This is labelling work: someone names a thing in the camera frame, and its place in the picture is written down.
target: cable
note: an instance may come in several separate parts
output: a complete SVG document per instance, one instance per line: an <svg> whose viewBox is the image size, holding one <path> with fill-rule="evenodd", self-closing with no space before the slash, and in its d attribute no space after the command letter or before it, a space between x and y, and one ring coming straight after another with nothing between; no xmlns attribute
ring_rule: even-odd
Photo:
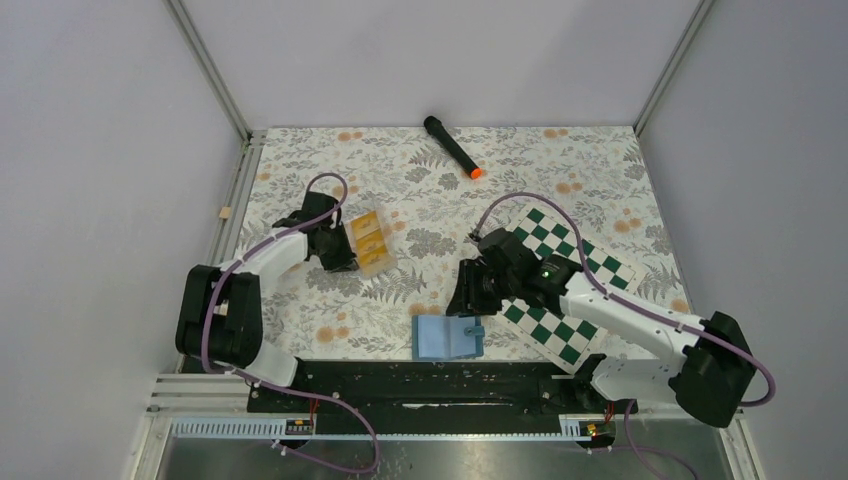
<svg viewBox="0 0 848 480"><path fill-rule="evenodd" d="M241 256L241 258L238 258L235 261L233 261L233 263L229 267L227 267L226 270L224 270L221 273L221 278L218 279L217 283L215 284L215 288L212 290L212 297L209 299L209 306L206 309L206 318L203 321L203 334L201 336L201 342L200 342L200 362L203 364L203 369L206 372L208 372L208 373L223 373L223 370L219 370L219 369L214 368L211 365L211 363L209 362L209 332L212 329L212 316L214 315L215 305L218 303L218 298L221 296L221 290L223 289L224 283L226 283L226 280L230 277L230 275L232 275L233 272L236 271L236 269L238 269L239 267L244 265L245 262L250 260L251 257L253 257L257 253L261 252L262 250L264 250L266 247L268 247L272 243L276 242L277 240L279 240L279 239L281 239L281 238L283 238L287 235L291 235L291 234L299 231L300 229L315 225L316 223L321 222L322 220L324 220L326 218L329 218L332 214L337 212L341 208L341 206L345 202L345 200L347 200L347 182L345 182L344 178L342 178L341 175L339 175L337 173L322 173L320 175L317 175L315 178L313 178L312 180L309 181L309 184L307 184L307 186L306 186L306 191L308 192L309 189L312 188L312 185L314 185L317 180L324 178L324 177L333 177L333 178L337 179L339 182L341 182L342 188L344 189L344 192L342 193L342 198L339 199L339 202L336 205L334 205L333 208L331 208L329 211L313 218L312 220L303 222L300 225L296 225L296 226L291 227L291 228L287 228L287 229L285 229L281 232L278 232L274 235L269 235L268 237L263 239L261 242L257 243L253 247L251 247L247 252L245 252L244 255ZM324 401L327 401L327 402L330 402L330 403L335 403L336 405L338 405L338 406L344 408L345 410L349 411L350 413L352 413L353 416L355 416L362 423L362 425L365 427L365 429L368 430L368 434L371 436L371 441L374 444L374 462L371 465L369 465L368 467L365 467L365 468L350 468L350 467L344 467L344 466L341 466L341 465L336 465L334 463L330 463L326 460L322 460L322 459L314 457L312 455L307 455L307 454L305 454L303 452L299 452L297 450L288 449L285 446L281 447L283 449L283 453L291 452L293 455L298 456L300 458L310 460L312 462L318 463L318 464L323 465L325 467L332 468L333 470L338 470L338 471L344 472L344 473L350 473L350 474L371 473L371 472L373 472L374 470L377 469L377 465L380 464L380 444L377 441L377 434L374 431L374 427L372 427L371 424L368 423L368 420L366 420L365 417L363 417L361 413L359 413L355 408L350 406L347 402L344 402L342 400L339 400L339 399L336 399L336 398L333 398L333 397L328 397L326 395L319 395L317 393L309 393L309 392L301 392L299 390L292 390L290 388L281 387L279 385L274 385L273 383L269 383L269 382L266 382L262 379L255 378L252 375L250 375L247 372L240 370L240 369L234 369L233 373L244 378L245 380L247 380L251 383L260 383L265 388L268 388L270 390L274 390L276 392L280 392L280 393L283 393L283 394L286 394L286 395L295 395L295 396L298 396L298 397L304 397L304 398L314 399L314 400L324 400Z"/></svg>
<svg viewBox="0 0 848 480"><path fill-rule="evenodd" d="M756 407L756 406L760 406L760 405L765 405L766 403L770 402L774 398L774 395L777 392L777 385L775 384L774 376L771 374L771 372L769 372L769 370L765 367L765 365L763 365L759 360L754 358L754 356L751 355L750 353L742 350L741 348L739 348L735 345L732 345L732 344L722 340L721 338L716 337L715 335L707 333L703 330L698 330L696 328L690 327L689 325L678 324L678 322L675 322L674 320L671 320L670 318L666 318L662 315L658 315L654 312L651 312L650 310L647 310L647 309L641 307L640 305L637 305L637 304L627 300L626 298L620 297L620 296L616 295L614 292L610 292L607 288L605 288L601 284L601 282L599 282L598 279L595 278L595 276L592 274L592 270L589 268L589 264L586 260L586 252L583 249L583 238L580 236L580 229L577 228L577 224L574 222L574 220L567 213L565 213L565 210L560 208L559 205L557 205L554 202L552 202L551 200L543 197L542 195L539 195L537 193L531 193L531 192L514 192L514 193L508 193L508 194L498 198L497 200L492 202L491 205L489 205L489 208L487 208L485 212L483 212L483 215L480 217L480 221L477 222L477 225L474 227L474 230L472 230L472 232L471 232L472 236L477 237L477 236L480 235L480 230L483 228L483 225L486 223L486 219L489 217L489 214L492 213L492 210L499 203L503 202L504 200L508 200L510 198L515 198L515 197L529 197L529 198L533 198L533 199L539 200L541 202L544 202L545 204L549 205L551 208L556 210L557 213L559 213L562 216L562 218L564 218L565 221L568 222L568 225L571 227L571 230L574 232L574 236L577 238L577 252L579 253L579 256L580 256L580 264L583 266L583 274L586 276L586 279L589 281L589 283L591 283L592 286L594 286L603 295L605 295L606 297L610 298L611 300L629 308L630 310L632 310L636 313L639 313L641 315L644 315L644 316L650 318L651 320L655 320L657 322L662 323L663 325L667 325L667 326L673 327L675 329L680 329L682 331L685 331L687 333L691 333L691 334L696 335L700 338L703 338L707 341L715 343L716 345L718 345L718 346L732 352L733 354L739 356L740 358L742 358L746 362L753 365L754 368L759 370L760 373L763 374L763 377L765 377L765 379L766 379L766 383L768 384L768 391L766 392L765 395L763 395L762 398L759 398L757 400L747 401L747 402L740 402L739 405L741 405L743 407ZM633 453L636 454L636 457L639 459L639 461L642 462L642 464L645 465L645 467L648 470L651 471L651 473L656 475L658 478L665 478L651 464L649 464L645 460L644 456L642 456L642 453L641 453L642 451L648 452L648 451L657 450L657 449L649 450L648 447L640 447L640 446L636 445L635 443L633 443L633 439L630 437L630 433L629 433L629 429L628 429L629 428L628 422L630 420L630 409L631 409L631 407L633 406L634 403L635 403L635 400L630 401L630 404L627 406L627 411L624 414L624 431L627 434L627 441L630 444L629 448L633 451ZM699 478L698 474L695 472L695 470L689 464L684 462L680 457L677 457L677 456L671 454L670 452L663 452L663 451L660 451L660 450L654 451L653 453L658 453L660 455L666 455L670 458L674 458L679 463L681 463L683 466L685 466L690 472L692 472L692 474L695 476L696 479Z"/></svg>

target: green square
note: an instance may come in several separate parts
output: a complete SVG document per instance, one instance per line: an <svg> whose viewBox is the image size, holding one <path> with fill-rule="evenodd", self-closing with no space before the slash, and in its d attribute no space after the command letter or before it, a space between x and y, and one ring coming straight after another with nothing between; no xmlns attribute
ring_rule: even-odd
<svg viewBox="0 0 848 480"><path fill-rule="evenodd" d="M574 247L565 242L560 243L557 247L557 253L559 253L565 258L568 258L572 252L574 252Z"/></svg>
<svg viewBox="0 0 848 480"><path fill-rule="evenodd" d="M539 223L542 221L543 218L545 218L545 214L534 208L533 210L530 210L530 213L527 214L527 218L533 220L536 223Z"/></svg>
<svg viewBox="0 0 848 480"><path fill-rule="evenodd" d="M533 231L531 232L531 235L538 238L539 240L544 240L545 237L547 237L549 233L550 233L549 231L547 231L544 228L542 228L541 226L537 225L536 228L534 228Z"/></svg>
<svg viewBox="0 0 848 480"><path fill-rule="evenodd" d="M544 345L545 342L547 342L548 339L551 338L551 332L549 332L547 328L541 325L537 325L536 328L533 329L533 333L531 333L530 336L533 337L537 342Z"/></svg>
<svg viewBox="0 0 848 480"><path fill-rule="evenodd" d="M618 275L613 275L612 280L610 280L610 285L624 290L625 288L627 288L627 281L619 277Z"/></svg>
<svg viewBox="0 0 848 480"><path fill-rule="evenodd" d="M512 233L514 233L515 236L518 237L518 239L521 240L522 242L524 241L525 238L530 236L530 234L527 233L526 230L522 230L520 228L516 228L515 230L512 231Z"/></svg>
<svg viewBox="0 0 848 480"><path fill-rule="evenodd" d="M567 342L571 336L574 335L574 330L572 330L568 325L560 323L556 330L554 330L554 335Z"/></svg>
<svg viewBox="0 0 848 480"><path fill-rule="evenodd" d="M566 362L574 365L577 360L580 359L580 352L574 349L571 345L566 345L565 348L559 352L559 358L565 360Z"/></svg>
<svg viewBox="0 0 848 480"><path fill-rule="evenodd" d="M545 317L545 314L548 313L544 308L528 308L527 315L530 315L534 320L541 321L542 318Z"/></svg>
<svg viewBox="0 0 848 480"><path fill-rule="evenodd" d="M595 335L595 332L597 332L597 331L598 331L598 327L592 325L589 322L583 322L583 323L580 324L579 327L577 327L577 333L579 333L580 335L583 335L587 339L591 339Z"/></svg>
<svg viewBox="0 0 848 480"><path fill-rule="evenodd" d="M621 262L619 262L618 260L616 260L612 257L607 257L607 259L604 260L604 268L611 271L612 273L617 272L618 268L620 266L621 266Z"/></svg>
<svg viewBox="0 0 848 480"><path fill-rule="evenodd" d="M504 316L510 319L513 323L518 323L518 321L521 320L521 317L524 316L524 312L515 305L510 305L504 312Z"/></svg>
<svg viewBox="0 0 848 480"><path fill-rule="evenodd" d="M548 258L554 253L554 249L545 245L544 243L539 245L539 248L536 249L536 254L542 258Z"/></svg>
<svg viewBox="0 0 848 480"><path fill-rule="evenodd" d="M568 235L568 229L563 227L560 224L556 224L554 228L551 230L551 233L556 235L559 238L565 238Z"/></svg>

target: green and white checkerboard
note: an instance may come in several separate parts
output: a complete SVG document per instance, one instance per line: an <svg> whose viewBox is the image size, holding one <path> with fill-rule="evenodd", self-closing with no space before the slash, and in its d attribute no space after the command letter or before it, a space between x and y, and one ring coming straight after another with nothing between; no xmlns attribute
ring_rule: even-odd
<svg viewBox="0 0 848 480"><path fill-rule="evenodd" d="M530 205L507 230L512 230L524 245L542 258L558 253L579 263L574 232L563 225L564 220L561 222L557 214ZM585 233L581 235L587 263L598 280L635 292L645 277L645 269ZM596 353L601 340L608 334L587 321L572 317L560 319L544 309L531 308L521 300L509 302L505 307L495 318L568 373L575 373L586 357Z"/></svg>

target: floral tablecloth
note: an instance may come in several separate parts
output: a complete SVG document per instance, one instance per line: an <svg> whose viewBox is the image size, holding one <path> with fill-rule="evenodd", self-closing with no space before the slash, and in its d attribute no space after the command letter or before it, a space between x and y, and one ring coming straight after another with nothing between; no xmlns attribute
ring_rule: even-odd
<svg viewBox="0 0 848 480"><path fill-rule="evenodd" d="M371 279L325 273L317 259L295 267L263 299L266 339L301 358L410 360L411 316L444 312L459 260L477 254L468 232L495 198L522 190L553 199L583 231L642 263L639 295L688 310L630 127L448 130L485 170L481 178L468 178L423 128L268 130L237 253L300 207L312 177L332 171L350 186L343 219L382 208L398 266ZM339 197L334 182L313 188ZM504 202L487 229L508 225L526 202ZM484 325L484 360L543 360L499 322ZM651 357L615 335L601 350Z"/></svg>

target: table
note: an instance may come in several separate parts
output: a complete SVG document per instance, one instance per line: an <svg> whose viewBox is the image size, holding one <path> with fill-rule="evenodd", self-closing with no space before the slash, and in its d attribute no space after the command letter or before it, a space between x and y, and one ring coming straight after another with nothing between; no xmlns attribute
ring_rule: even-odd
<svg viewBox="0 0 848 480"><path fill-rule="evenodd" d="M263 299L266 339L304 359L410 360L410 317L444 312L459 260L477 255L467 234L494 199L522 190L551 198L582 231L642 264L640 296L688 310L632 128L448 130L485 170L481 178L468 178L423 128L268 130L237 254L300 207L312 177L332 171L350 186L344 220L374 207L384 211L398 267L372 279L327 274L317 259L295 267ZM313 188L340 197L334 182L322 179ZM487 229L508 225L525 204L504 202ZM543 359L492 318L484 318L484 326L481 360ZM615 335L600 349L619 358L652 358Z"/></svg>

